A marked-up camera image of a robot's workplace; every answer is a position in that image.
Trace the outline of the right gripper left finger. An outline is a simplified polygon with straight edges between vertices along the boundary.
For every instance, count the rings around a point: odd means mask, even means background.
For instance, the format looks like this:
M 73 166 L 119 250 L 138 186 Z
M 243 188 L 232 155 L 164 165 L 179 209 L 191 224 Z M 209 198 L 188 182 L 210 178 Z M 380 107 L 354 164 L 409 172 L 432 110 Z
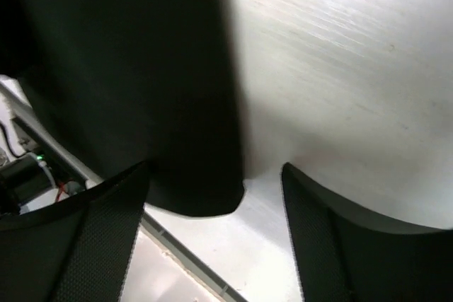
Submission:
M 2 301 L 119 301 L 149 189 L 145 163 L 1 219 Z

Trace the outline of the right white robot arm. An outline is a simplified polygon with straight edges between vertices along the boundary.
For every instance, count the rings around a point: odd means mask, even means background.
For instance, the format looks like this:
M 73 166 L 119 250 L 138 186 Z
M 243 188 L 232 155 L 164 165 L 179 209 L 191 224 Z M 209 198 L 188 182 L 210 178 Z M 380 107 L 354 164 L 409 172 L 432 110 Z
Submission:
M 118 301 L 143 214 L 136 165 L 32 212 L 53 185 L 41 156 L 1 168 L 1 300 Z M 425 230 L 327 192 L 287 163 L 285 213 L 305 301 L 451 301 L 452 232 Z

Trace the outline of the black trousers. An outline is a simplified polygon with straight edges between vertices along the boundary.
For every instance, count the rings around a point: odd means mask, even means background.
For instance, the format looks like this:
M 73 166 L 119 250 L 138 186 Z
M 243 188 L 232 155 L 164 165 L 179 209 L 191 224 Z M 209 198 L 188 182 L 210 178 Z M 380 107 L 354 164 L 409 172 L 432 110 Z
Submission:
M 149 162 L 147 202 L 192 217 L 244 195 L 225 0 L 1 0 L 1 72 L 107 179 Z

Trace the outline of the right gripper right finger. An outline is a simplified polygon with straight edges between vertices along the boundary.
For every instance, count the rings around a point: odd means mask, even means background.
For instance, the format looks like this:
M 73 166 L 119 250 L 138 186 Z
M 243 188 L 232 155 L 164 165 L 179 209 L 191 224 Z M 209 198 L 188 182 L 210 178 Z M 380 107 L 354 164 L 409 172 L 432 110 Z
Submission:
M 452 231 L 379 214 L 291 163 L 281 182 L 305 301 L 451 301 Z

